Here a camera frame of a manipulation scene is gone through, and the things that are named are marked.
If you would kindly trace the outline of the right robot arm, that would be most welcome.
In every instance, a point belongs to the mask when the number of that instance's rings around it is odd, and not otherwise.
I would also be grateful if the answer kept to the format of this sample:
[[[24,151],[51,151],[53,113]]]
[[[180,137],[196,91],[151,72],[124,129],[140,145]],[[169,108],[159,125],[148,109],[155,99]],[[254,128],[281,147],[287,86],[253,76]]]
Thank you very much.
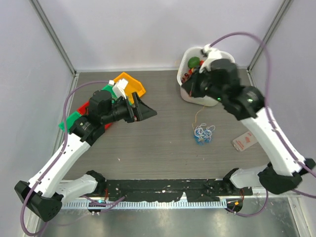
[[[217,59],[208,69],[198,67],[181,87],[194,98],[208,96],[220,102],[254,135],[270,160],[263,166],[231,170],[223,182],[225,193],[263,187],[272,194],[283,194],[296,189],[302,176],[315,167],[312,158],[300,155],[286,139],[260,90],[241,85],[237,65],[229,59]]]

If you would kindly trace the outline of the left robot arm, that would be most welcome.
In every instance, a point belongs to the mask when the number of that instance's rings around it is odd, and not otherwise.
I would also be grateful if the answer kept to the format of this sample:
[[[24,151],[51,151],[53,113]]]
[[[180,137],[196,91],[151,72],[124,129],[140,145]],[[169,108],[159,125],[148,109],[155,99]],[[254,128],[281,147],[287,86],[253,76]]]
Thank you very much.
[[[14,189],[20,200],[44,222],[52,220],[62,205],[86,194],[100,197],[106,188],[106,179],[91,170],[67,184],[61,180],[74,163],[105,133],[109,123],[124,120],[142,121],[157,115],[136,92],[134,104],[126,96],[117,100],[110,92],[98,90],[89,99],[87,114],[79,117],[70,128],[63,145],[28,182],[19,181]]]

